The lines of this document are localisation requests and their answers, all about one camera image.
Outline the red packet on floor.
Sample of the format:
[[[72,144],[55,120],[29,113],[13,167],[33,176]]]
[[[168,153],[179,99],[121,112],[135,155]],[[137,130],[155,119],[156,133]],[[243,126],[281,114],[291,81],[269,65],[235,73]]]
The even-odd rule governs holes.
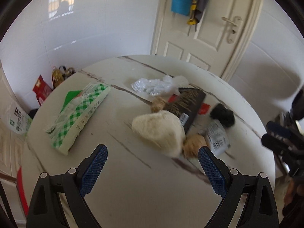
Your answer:
[[[41,106],[53,90],[40,75],[32,91],[36,94],[37,101]]]

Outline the black gold snack wrapper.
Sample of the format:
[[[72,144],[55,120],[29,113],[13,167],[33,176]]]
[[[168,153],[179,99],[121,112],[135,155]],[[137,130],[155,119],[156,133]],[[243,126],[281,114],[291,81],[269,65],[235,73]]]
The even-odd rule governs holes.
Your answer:
[[[177,116],[184,128],[185,134],[189,131],[194,119],[196,118],[206,94],[201,89],[179,88],[179,95],[172,95],[174,99],[169,99],[164,107]]]

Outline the black crumpled trash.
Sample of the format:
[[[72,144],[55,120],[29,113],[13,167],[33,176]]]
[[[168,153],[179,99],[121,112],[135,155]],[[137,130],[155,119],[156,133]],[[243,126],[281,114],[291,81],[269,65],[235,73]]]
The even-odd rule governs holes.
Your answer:
[[[235,124],[233,112],[223,104],[217,104],[210,112],[210,117],[213,120],[218,120],[225,128],[230,128]]]

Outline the green checkered tissue pack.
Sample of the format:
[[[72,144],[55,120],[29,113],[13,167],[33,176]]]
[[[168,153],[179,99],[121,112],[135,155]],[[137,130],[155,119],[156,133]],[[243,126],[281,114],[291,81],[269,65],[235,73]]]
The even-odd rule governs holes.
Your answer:
[[[110,86],[102,83],[89,83],[81,91],[68,92],[59,115],[45,129],[51,146],[68,155],[76,138],[110,90]]]

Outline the white green plastic bag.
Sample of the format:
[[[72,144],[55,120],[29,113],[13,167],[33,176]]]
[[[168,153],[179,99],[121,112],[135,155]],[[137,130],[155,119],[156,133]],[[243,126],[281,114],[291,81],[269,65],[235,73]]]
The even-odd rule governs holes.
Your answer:
[[[10,96],[1,99],[1,120],[12,132],[19,135],[25,135],[32,122],[30,116]]]

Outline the white barcode sachet wrapper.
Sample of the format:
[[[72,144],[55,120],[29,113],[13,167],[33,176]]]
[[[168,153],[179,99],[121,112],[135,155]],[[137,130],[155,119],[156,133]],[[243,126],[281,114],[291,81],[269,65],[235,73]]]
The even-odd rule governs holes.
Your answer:
[[[212,121],[201,134],[211,152],[218,157],[230,148],[226,130],[218,120]]]

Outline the white panelled door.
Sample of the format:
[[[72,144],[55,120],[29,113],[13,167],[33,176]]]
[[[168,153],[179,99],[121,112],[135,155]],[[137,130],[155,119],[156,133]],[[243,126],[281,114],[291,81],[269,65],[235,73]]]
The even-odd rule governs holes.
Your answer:
[[[242,59],[257,25],[263,0],[209,0],[197,31],[188,18],[171,11],[172,0],[159,0],[151,53],[208,70],[228,82]],[[235,42],[227,42],[229,24],[243,20]]]

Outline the clear crumpled plastic bag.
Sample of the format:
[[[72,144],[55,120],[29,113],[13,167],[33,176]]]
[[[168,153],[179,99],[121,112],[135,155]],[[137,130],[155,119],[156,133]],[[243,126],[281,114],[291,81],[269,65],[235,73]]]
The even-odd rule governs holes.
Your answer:
[[[179,88],[184,88],[189,84],[188,80],[183,76],[171,77],[165,75],[162,79],[145,79],[140,78],[131,84],[136,92],[147,93],[150,96],[167,96],[179,95]]]

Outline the gold decorated bottles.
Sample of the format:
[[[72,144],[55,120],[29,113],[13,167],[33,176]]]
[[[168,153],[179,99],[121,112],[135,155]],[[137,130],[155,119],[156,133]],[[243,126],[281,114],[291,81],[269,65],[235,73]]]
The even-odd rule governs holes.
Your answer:
[[[51,75],[53,89],[58,87],[61,83],[63,83],[66,79],[75,73],[76,71],[73,67],[66,68],[64,65],[62,65],[57,68],[54,66]]]

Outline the cream kitchen cabinet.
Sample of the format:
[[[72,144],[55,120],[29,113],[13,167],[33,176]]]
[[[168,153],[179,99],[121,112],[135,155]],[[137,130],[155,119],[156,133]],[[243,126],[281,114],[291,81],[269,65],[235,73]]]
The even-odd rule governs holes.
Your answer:
[[[21,166],[25,136],[15,133],[8,112],[19,104],[1,68],[1,184],[18,227],[26,227],[26,217],[17,190],[17,171]]]

